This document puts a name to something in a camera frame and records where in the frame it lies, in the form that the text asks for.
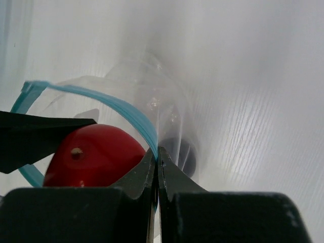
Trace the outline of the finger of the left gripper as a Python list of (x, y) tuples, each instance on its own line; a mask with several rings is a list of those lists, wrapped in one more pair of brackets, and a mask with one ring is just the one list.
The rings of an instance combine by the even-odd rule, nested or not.
[(73, 131), (95, 124), (91, 118), (53, 118), (1, 111), (1, 172), (9, 174), (54, 153)]

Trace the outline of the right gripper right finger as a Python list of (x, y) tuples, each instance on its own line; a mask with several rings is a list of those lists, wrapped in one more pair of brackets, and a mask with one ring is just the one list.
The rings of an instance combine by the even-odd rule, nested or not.
[(293, 201), (277, 192), (208, 192), (158, 149), (162, 242), (311, 242)]

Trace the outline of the clear zip top bag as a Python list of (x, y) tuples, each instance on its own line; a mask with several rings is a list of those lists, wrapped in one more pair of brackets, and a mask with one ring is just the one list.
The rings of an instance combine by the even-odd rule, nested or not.
[(58, 117), (75, 109), (85, 118), (90, 108), (98, 121), (119, 125), (149, 146), (158, 189), (168, 200), (201, 192), (192, 180), (196, 146), (186, 99), (155, 57), (129, 57), (104, 78), (26, 81), (12, 111)]

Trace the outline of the red fake apple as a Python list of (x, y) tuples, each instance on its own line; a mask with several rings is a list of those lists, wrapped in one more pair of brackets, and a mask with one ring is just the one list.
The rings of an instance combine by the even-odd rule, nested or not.
[(43, 186), (109, 186), (144, 155), (141, 144), (124, 130), (102, 124), (86, 126), (62, 141), (49, 163)]

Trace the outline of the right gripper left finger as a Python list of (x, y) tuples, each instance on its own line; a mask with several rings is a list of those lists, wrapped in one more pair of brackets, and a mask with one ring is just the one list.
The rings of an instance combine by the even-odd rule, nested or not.
[(155, 158), (109, 187), (18, 188), (1, 201), (1, 242), (153, 242)]

